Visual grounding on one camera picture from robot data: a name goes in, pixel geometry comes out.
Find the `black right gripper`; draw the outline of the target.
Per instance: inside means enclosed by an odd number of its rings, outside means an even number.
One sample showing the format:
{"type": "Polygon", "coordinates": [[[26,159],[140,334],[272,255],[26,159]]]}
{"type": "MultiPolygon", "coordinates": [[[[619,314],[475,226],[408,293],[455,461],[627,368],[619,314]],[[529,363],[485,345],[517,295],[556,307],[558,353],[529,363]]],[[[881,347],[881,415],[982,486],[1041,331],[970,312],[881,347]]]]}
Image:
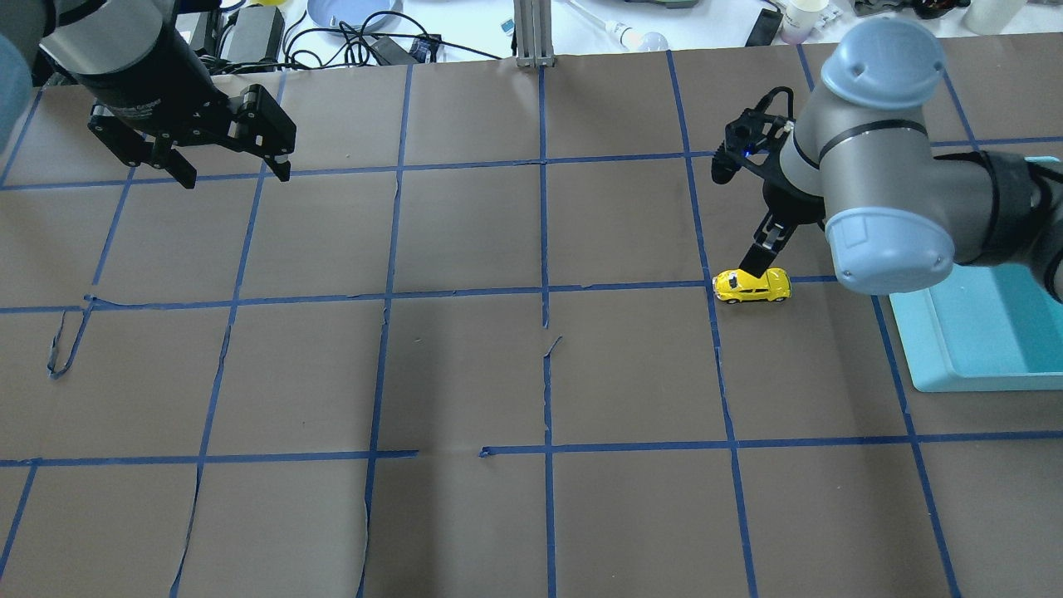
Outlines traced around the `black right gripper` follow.
{"type": "Polygon", "coordinates": [[[762,181],[767,213],[739,264],[747,275],[764,275],[798,227],[825,223],[823,198],[804,192],[783,174],[782,151],[795,124],[794,99],[790,87],[769,90],[725,126],[724,140],[713,155],[715,184],[728,184],[742,169],[762,181]]]}

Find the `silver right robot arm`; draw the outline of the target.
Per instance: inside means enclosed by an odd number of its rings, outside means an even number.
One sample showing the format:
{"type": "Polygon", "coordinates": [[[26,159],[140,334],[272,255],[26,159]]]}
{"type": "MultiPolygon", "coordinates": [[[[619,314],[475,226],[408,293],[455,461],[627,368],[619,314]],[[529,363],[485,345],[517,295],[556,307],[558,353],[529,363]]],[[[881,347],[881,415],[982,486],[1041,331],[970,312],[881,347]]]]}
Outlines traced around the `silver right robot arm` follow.
{"type": "Polygon", "coordinates": [[[767,215],[740,268],[759,277],[800,226],[824,232],[836,280],[889,295],[933,287],[954,266],[1025,266],[1061,298],[1061,163],[1016,153],[934,155],[923,117],[946,71],[915,22],[855,25],[821,66],[799,115],[771,115],[782,87],[725,129],[711,175],[747,169],[767,215]]]}

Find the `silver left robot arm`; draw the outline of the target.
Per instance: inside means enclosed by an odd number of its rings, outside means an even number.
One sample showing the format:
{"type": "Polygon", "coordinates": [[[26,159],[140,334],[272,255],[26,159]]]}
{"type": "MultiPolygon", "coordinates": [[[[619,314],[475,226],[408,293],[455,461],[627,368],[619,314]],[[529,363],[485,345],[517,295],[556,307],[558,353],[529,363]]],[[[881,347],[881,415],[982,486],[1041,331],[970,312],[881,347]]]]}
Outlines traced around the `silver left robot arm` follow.
{"type": "Polygon", "coordinates": [[[96,99],[94,136],[130,167],[148,165],[186,189],[196,168],[186,146],[249,153],[290,178],[296,122],[259,84],[227,97],[155,1],[4,1],[2,141],[29,105],[32,68],[47,54],[96,99]]]}

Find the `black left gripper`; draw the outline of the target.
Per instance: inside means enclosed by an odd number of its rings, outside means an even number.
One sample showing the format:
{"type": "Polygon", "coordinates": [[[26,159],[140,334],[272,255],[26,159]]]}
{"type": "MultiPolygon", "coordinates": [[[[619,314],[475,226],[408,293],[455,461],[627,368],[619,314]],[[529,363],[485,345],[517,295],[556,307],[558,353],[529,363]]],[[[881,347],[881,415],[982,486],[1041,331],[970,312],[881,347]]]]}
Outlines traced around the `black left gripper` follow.
{"type": "Polygon", "coordinates": [[[96,98],[88,129],[120,163],[161,167],[195,189],[198,171],[175,148],[219,146],[290,180],[296,121],[261,84],[235,97],[210,79],[90,79],[87,90],[96,98]]]}

